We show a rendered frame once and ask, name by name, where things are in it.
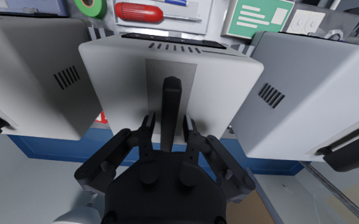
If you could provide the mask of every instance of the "screwdriver handle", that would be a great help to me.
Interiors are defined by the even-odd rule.
[[[157,6],[135,3],[117,3],[115,14],[122,20],[159,23],[164,19],[163,12]]]

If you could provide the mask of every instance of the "pen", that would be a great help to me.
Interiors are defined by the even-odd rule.
[[[153,1],[161,1],[163,3],[176,4],[178,6],[188,6],[189,2],[186,0],[153,0]]]

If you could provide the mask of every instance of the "tape roll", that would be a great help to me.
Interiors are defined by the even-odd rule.
[[[106,0],[74,0],[74,2],[86,16],[102,19],[106,15]]]

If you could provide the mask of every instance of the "white round object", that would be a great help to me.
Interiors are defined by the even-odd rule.
[[[320,24],[320,16],[313,16],[306,22],[305,25],[305,32],[307,33],[314,33],[319,27]]]
[[[307,18],[308,18],[308,17],[307,17],[305,14],[300,14],[300,15],[298,15],[297,17],[295,17],[295,18],[293,19],[293,23],[292,23],[292,25],[291,25],[291,29],[292,29],[293,31],[300,31],[300,30],[304,27]]]

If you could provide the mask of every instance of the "red screwdriver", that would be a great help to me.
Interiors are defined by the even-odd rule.
[[[114,8],[115,8],[115,14],[120,19],[127,21],[159,23],[164,18],[179,19],[179,20],[193,21],[193,22],[201,21],[201,19],[196,19],[196,18],[164,15],[159,7],[150,6],[146,4],[117,3],[114,6]]]

